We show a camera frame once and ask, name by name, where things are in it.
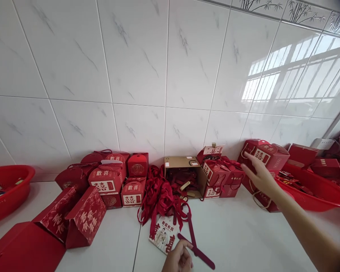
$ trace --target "human hand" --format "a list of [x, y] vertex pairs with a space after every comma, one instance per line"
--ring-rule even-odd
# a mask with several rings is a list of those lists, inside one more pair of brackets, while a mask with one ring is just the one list
[[193, 260], [186, 248], [193, 245], [186, 240], [180, 240], [174, 250], [170, 251], [162, 268], [162, 272], [189, 272], [193, 268]]
[[251, 169], [245, 164], [241, 164], [243, 171], [246, 175], [253, 181], [254, 185], [261, 190], [261, 192], [268, 195], [270, 198], [282, 190], [276, 183], [275, 179], [272, 177], [271, 173], [266, 169], [263, 162], [257, 159], [255, 156], [245, 152], [244, 155], [252, 161], [257, 174], [253, 173]]

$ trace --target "gift box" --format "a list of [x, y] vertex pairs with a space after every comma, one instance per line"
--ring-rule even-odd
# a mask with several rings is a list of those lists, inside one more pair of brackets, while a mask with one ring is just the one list
[[214, 145], [213, 146], [204, 146], [204, 148], [198, 153], [196, 159], [202, 165], [204, 160], [207, 159], [220, 159], [223, 152], [224, 145]]
[[187, 198], [201, 198], [204, 196], [205, 188], [207, 186], [207, 175], [204, 170], [200, 166], [200, 163], [195, 157], [164, 157], [164, 176], [169, 178], [169, 174], [172, 170], [174, 172], [181, 172], [181, 170], [177, 168], [183, 168], [185, 172], [188, 172], [190, 176], [187, 178], [194, 179], [193, 182], [196, 186], [192, 186], [192, 189], [186, 190]]
[[96, 186], [108, 210], [121, 208], [121, 188], [126, 177], [125, 165], [121, 161], [99, 165], [88, 179]]
[[77, 204], [78, 200], [79, 195], [76, 193], [76, 190], [73, 187], [66, 188], [32, 222], [47, 230], [62, 243], [65, 243], [69, 221], [64, 218]]
[[230, 170], [223, 163], [222, 159], [207, 159], [203, 163], [203, 170], [207, 175], [208, 186], [221, 186], [230, 176]]
[[108, 155], [105, 158], [105, 160], [121, 161], [121, 162], [123, 162], [124, 166], [125, 166], [125, 169], [126, 169], [126, 176], [128, 176], [127, 162], [128, 162], [129, 158], [130, 158], [130, 153], [122, 152], [122, 151], [116, 151], [116, 153], [112, 153], [112, 154]]
[[311, 164], [311, 169], [324, 178], [340, 179], [340, 164], [337, 159], [316, 159]]
[[85, 163], [85, 162], [101, 162], [101, 160], [106, 159], [106, 157], [112, 154], [111, 149], [105, 149], [102, 151], [93, 151], [92, 153], [86, 155], [80, 162]]
[[139, 207], [145, 193], [146, 177], [128, 178], [121, 196], [123, 207]]
[[90, 246], [106, 213], [96, 187], [90, 186], [65, 217], [69, 221], [66, 248]]
[[254, 155], [264, 163], [268, 170], [272, 171], [280, 171], [290, 157], [288, 151], [277, 144], [269, 144], [269, 142], [260, 139], [246, 140], [238, 162], [244, 163], [254, 172], [252, 162], [245, 157], [244, 152]]
[[62, 190], [68, 187], [74, 187], [77, 193], [82, 195], [89, 187], [89, 174], [98, 165], [99, 163], [97, 162], [71, 164], [55, 178], [55, 181]]
[[128, 159], [127, 165], [129, 177], [147, 176], [148, 153], [133, 153]]
[[[276, 176], [278, 171], [270, 171], [273, 177]], [[257, 187], [254, 186], [253, 182], [250, 180], [248, 176], [246, 176], [242, 180], [243, 186], [253, 195], [254, 202], [262, 209], [267, 210], [268, 212], [279, 212], [277, 205], [263, 192], [259, 191]]]
[[54, 272], [65, 247], [32, 222], [14, 225], [0, 239], [0, 272]]
[[205, 187], [205, 191], [204, 191], [204, 199], [219, 198], [220, 192], [221, 192], [220, 186], [209, 186], [209, 185], [207, 185]]
[[298, 167], [309, 167], [315, 160], [319, 149], [304, 145], [292, 144], [288, 150], [288, 163]]

